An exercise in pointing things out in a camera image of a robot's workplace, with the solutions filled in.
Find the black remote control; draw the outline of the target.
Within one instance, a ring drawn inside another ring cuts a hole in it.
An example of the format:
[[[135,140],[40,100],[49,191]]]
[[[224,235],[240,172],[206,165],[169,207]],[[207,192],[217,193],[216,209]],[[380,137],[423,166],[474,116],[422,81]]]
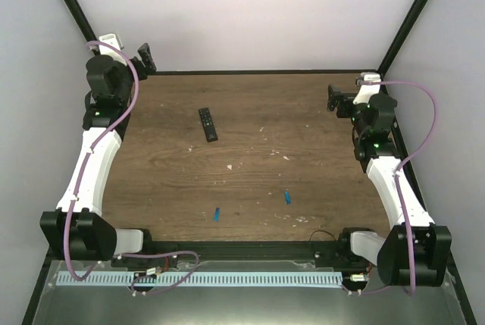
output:
[[[208,108],[199,109],[199,117],[205,133],[207,142],[215,142],[218,140],[217,132],[214,127],[211,113]]]

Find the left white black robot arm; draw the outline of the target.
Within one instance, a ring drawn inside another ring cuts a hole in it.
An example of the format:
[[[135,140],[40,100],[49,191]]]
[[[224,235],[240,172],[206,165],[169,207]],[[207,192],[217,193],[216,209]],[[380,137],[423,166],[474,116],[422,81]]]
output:
[[[41,230],[54,256],[72,261],[109,261],[128,253],[137,267],[149,266],[155,249],[139,229],[116,229],[102,217],[105,185],[114,157],[124,140],[139,83],[153,67],[149,45],[138,58],[122,52],[113,34],[91,41],[99,53],[86,63],[89,93],[85,97],[80,154],[56,209],[40,218]]]

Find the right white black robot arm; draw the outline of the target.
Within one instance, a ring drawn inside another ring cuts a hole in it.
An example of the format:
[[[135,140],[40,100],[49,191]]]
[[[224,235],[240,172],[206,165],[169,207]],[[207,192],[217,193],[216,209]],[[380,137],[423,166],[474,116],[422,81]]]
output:
[[[357,93],[328,87],[327,109],[352,124],[355,159],[377,190],[390,225],[383,238],[369,229],[345,228],[336,256],[347,267],[362,258],[377,268],[385,286],[439,287],[444,281],[452,234],[419,202],[391,139],[398,102],[380,85],[363,82]]]

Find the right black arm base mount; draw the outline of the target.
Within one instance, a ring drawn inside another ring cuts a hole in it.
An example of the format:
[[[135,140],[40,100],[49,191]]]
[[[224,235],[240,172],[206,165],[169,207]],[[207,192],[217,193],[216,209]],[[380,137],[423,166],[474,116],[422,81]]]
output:
[[[332,246],[324,247],[324,244],[318,244],[318,241],[313,239],[317,233],[329,235],[329,243]],[[326,230],[315,230],[308,239],[314,256],[323,258],[324,254],[328,254],[344,265],[366,264],[371,267],[377,265],[377,256],[384,242],[383,237],[364,227],[345,227],[338,236]]]

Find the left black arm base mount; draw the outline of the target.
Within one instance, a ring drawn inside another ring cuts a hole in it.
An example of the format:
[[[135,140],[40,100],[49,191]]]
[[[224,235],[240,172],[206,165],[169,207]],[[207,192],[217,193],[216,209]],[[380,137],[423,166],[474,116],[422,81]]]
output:
[[[113,258],[111,260],[111,266],[114,268],[126,268],[128,270],[145,270],[152,267],[173,267],[177,263],[176,258],[153,258],[153,255],[177,252],[179,249],[180,246],[177,242],[154,241],[143,245],[142,251],[139,253],[140,255],[143,255],[143,258],[126,256]]]

